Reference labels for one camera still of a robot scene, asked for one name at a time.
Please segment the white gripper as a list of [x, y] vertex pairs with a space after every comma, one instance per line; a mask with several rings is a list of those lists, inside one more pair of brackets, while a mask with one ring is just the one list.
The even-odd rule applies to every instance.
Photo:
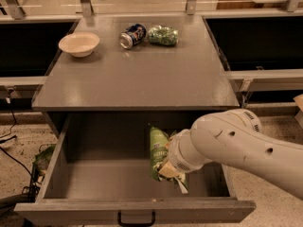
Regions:
[[192, 144], [168, 141], [165, 148], [169, 151], [169, 161], [160, 166], [158, 171], [160, 176], [167, 179], [183, 180], [185, 178], [184, 173], [202, 168], [203, 157]]

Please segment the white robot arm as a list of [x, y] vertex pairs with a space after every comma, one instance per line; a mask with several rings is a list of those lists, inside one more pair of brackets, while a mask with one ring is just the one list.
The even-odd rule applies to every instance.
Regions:
[[303, 199], [303, 146], [263, 134], [258, 117], [249, 110], [199, 117], [190, 129], [172, 137], [159, 173], [176, 177], [208, 162], [247, 171]]

